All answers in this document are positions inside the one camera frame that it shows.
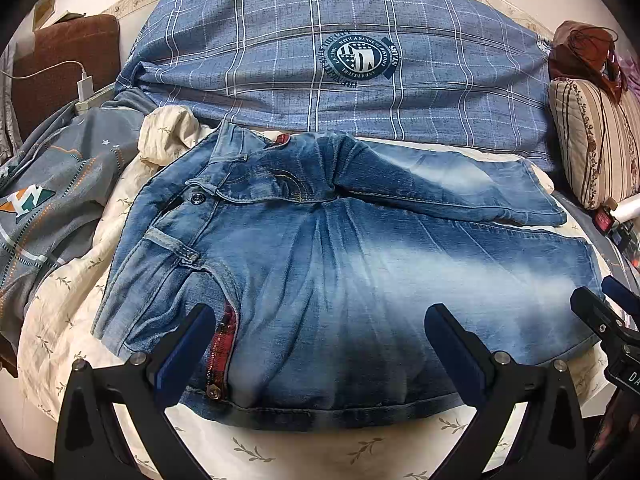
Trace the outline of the beige striped pillow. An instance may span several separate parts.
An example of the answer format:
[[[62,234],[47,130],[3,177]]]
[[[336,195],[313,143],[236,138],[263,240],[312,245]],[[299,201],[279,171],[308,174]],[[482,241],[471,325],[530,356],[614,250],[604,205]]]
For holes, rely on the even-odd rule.
[[[548,87],[566,180],[578,202],[595,210],[639,193],[639,100],[614,102],[592,82],[559,78]]]

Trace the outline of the grey patterned blanket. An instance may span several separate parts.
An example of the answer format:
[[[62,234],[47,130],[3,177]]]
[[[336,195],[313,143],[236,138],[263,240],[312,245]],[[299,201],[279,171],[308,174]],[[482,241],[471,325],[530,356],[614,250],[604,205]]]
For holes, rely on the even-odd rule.
[[[1,335],[18,345],[41,282],[88,252],[154,103],[122,90],[84,114],[67,104],[1,167]]]

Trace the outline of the white phone charger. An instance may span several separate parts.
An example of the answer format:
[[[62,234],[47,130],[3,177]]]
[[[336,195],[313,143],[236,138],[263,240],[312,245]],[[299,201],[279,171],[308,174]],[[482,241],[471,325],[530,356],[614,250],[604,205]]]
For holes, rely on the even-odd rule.
[[[91,99],[94,95],[93,78],[88,75],[84,70],[81,72],[80,79],[76,84],[78,101],[85,102]]]

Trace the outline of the blue denim jeans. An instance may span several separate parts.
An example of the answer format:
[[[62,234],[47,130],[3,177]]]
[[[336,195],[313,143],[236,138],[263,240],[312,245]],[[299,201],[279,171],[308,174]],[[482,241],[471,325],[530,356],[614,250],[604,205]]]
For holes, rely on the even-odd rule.
[[[525,160],[223,124],[134,200],[92,331],[126,358],[206,304],[215,331],[182,397],[195,413],[397,424],[459,401],[424,334],[432,304],[523,364],[592,345],[570,295],[598,290],[600,266],[566,219]]]

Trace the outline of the brown bag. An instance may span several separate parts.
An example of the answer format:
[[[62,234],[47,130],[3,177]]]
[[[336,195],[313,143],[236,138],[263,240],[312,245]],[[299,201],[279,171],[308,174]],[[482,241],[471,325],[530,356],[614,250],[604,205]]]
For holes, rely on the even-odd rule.
[[[583,79],[620,102],[628,89],[627,78],[615,52],[615,40],[607,28],[565,21],[555,31],[549,54],[551,79]]]

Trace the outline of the cream leaf-print bedsheet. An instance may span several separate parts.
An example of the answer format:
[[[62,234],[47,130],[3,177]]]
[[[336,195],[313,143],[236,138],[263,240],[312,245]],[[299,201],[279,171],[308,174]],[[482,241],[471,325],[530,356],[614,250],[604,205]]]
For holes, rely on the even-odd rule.
[[[441,302],[518,362],[576,360],[570,294],[605,266],[519,157],[144,118],[87,255],[26,316],[26,396],[57,415],[74,359],[149,351],[214,311],[178,434],[216,479],[425,479],[472,413],[423,331]]]

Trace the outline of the brown headboard cushion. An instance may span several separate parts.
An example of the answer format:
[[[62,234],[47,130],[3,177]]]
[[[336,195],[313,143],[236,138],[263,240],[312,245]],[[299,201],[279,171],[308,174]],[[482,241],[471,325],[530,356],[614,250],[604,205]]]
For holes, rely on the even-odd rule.
[[[76,100],[82,71],[99,90],[120,70],[119,24],[99,14],[55,24],[35,32],[34,46],[13,65],[11,100],[23,139],[40,122]]]

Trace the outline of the blue plaid duvet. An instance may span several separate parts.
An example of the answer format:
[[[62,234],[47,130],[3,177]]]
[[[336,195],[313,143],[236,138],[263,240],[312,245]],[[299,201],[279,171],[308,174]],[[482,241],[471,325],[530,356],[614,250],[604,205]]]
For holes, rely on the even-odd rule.
[[[561,167],[546,45],[476,0],[160,0],[117,77],[250,128],[336,131]]]

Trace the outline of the white tube bottle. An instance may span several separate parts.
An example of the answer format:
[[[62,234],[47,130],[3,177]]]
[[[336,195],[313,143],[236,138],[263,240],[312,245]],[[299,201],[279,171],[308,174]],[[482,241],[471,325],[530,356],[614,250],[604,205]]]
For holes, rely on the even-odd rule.
[[[629,196],[612,210],[612,216],[620,223],[640,217],[640,195]]]

